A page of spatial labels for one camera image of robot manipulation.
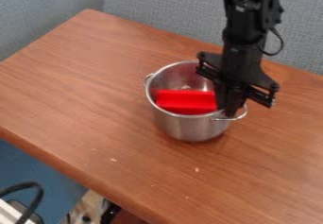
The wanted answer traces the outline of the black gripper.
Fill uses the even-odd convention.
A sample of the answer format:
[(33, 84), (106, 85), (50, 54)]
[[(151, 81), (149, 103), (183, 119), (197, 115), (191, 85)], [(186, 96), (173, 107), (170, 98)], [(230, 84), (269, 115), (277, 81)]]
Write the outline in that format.
[(219, 108), (229, 117), (247, 99), (267, 108), (274, 105), (281, 85), (262, 67), (265, 45), (265, 38), (249, 44), (225, 41), (222, 54), (197, 53), (197, 72), (214, 82)]

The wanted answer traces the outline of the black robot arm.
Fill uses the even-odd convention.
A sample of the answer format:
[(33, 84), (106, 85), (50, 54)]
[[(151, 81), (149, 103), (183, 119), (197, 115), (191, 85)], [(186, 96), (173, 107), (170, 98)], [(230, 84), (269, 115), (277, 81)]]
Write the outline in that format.
[(233, 118), (247, 100), (266, 107), (275, 102), (279, 83), (266, 74), (262, 61), (269, 34), (277, 34), (285, 9), (281, 0), (223, 0), (223, 51), (197, 54), (197, 72), (215, 85), (219, 108)]

